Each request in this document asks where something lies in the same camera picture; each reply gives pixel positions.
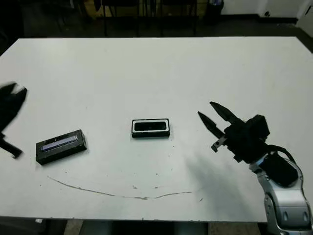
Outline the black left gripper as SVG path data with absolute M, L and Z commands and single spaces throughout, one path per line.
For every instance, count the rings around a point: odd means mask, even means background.
M 18 158 L 22 154 L 22 151 L 5 141 L 3 131 L 17 116 L 26 100 L 27 88 L 12 93 L 16 85 L 16 82 L 11 82 L 0 87 L 0 147 L 9 152 L 14 159 Z

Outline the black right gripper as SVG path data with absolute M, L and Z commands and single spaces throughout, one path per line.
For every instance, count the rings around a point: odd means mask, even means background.
M 207 130 L 219 139 L 211 146 L 214 152 L 225 145 L 234 154 L 237 162 L 244 161 L 247 164 L 257 161 L 268 152 L 268 145 L 265 143 L 268 125 L 265 121 L 243 122 L 221 104 L 209 103 L 223 120 L 231 124 L 224 130 L 224 134 L 209 117 L 198 112 Z

